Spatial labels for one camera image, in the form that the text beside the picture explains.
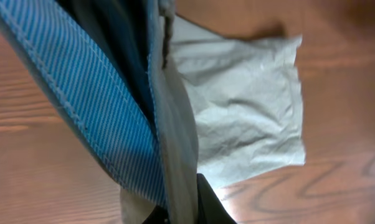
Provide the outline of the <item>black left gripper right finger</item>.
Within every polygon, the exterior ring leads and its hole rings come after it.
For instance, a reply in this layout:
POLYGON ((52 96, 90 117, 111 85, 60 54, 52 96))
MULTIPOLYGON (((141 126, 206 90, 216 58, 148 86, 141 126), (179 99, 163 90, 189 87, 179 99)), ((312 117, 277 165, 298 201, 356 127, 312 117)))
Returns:
POLYGON ((202 174, 197 174, 197 195, 198 224, 237 224, 202 174))

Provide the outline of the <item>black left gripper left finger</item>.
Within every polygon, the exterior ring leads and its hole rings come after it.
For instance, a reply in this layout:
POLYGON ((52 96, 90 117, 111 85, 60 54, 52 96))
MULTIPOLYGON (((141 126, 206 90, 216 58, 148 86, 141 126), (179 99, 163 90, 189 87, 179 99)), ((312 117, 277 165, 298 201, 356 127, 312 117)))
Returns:
POLYGON ((168 211, 163 207, 155 206, 142 224, 169 224, 168 211))

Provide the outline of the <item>khaki green shorts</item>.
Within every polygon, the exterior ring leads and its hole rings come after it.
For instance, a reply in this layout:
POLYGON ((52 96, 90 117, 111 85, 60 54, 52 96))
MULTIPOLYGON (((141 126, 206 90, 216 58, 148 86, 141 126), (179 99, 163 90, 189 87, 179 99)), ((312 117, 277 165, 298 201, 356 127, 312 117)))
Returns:
POLYGON ((305 163, 299 36, 227 39, 124 0, 0 0, 0 31, 121 186, 124 223, 198 223, 197 174, 215 191, 305 163))

